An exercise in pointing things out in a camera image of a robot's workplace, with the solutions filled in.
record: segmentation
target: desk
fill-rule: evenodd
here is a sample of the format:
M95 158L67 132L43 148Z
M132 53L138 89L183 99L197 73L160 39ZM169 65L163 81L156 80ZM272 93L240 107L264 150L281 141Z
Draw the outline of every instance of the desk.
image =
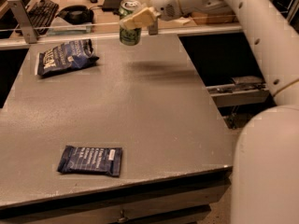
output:
M177 35L145 36L135 47L124 46L117 37L94 39L95 54L100 56L96 66L56 77L35 77L36 54L56 45L31 46L15 90L0 110L0 216L32 204L40 207L71 197L231 172L235 135ZM56 168L65 145L122 147L121 176L60 175ZM217 187L213 182L209 190L213 195L187 194L200 204L216 202L227 185L223 180L215 181ZM194 206L189 200L170 199L169 208ZM103 211L108 217L99 212L101 205L88 207L93 210L91 216L95 217L94 209L105 216L89 223L115 221L111 213L119 215L127 207L120 203L115 207L113 199L106 203L110 209ZM143 204L136 205L147 214L134 215L131 207L130 218L163 212ZM83 223L78 217L85 215L86 207L80 208L69 208L77 212L72 223ZM55 215L33 214L26 223L35 218L63 223L61 218L70 218L65 213ZM17 223L16 219L8 221ZM25 222L25 217L20 219L19 223Z
M59 10L64 7L73 6L73 5L84 5L88 8L93 8L94 19L93 19L93 33L118 33L120 30L119 20L120 17L113 15L112 12L103 12L102 9L96 8L96 6L102 6L105 0L98 0L98 3L93 4L90 0L51 0L54 3L59 4ZM210 23L228 23L233 21L232 14L227 14L227 16L220 17L219 15L207 15L201 13L193 13L191 17L182 20L175 21L161 21L158 20L159 29L169 29L169 28L192 28L197 27L198 25L210 24ZM11 38L20 38L21 35L14 33Z

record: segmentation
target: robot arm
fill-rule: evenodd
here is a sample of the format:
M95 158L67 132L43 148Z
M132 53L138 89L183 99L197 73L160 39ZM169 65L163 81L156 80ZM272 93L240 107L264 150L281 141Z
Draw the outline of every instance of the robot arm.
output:
M121 26L134 29L192 11L234 11L278 106L252 119L239 136L231 223L299 223L299 35L268 0L139 1L142 9Z
M233 10L277 104L299 104L298 34L268 0L138 1L142 7L120 21L124 29L146 27L158 18L174 20L194 11Z
M231 11L221 0L137 0L142 7L121 20L124 29L135 29L152 25L157 18L171 21L194 11L215 14Z

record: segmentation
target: dark blue snack bag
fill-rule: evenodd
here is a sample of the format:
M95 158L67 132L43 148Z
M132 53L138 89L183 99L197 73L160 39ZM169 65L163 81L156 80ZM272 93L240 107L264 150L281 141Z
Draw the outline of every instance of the dark blue snack bag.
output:
M45 76L79 70L93 65L98 59L93 53L91 39L68 41L38 53L36 74Z
M121 147L66 146L57 171L60 173L97 173L119 176Z

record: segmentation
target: floor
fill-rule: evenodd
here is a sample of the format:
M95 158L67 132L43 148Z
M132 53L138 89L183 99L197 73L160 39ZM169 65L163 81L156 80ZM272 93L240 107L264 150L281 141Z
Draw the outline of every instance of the floor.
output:
M26 54L27 49L0 50L0 108L7 99Z
M229 224L231 214L231 189L232 187L228 188L217 203L211 204L211 212L204 220L198 221L196 224Z

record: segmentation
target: drawer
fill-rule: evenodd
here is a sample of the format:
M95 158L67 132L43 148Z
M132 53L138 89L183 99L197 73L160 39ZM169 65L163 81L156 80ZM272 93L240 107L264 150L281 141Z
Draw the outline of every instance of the drawer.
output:
M92 203L68 203L65 207L53 207L49 211L38 211L19 217L11 217L3 220L1 223L32 223L32 224L50 224L50 223L71 223L71 224L107 224L129 221L135 223L142 218L153 218L157 215L169 215L171 212L180 212L183 219L183 213L186 212L186 218L202 217L194 211L190 214L190 208L202 208L202 206L217 202L230 186L229 179L214 180L199 183L186 183L165 187L162 183L157 189L151 189L151 185L144 189L133 188L124 189L118 197L118 193L105 193L103 200Z

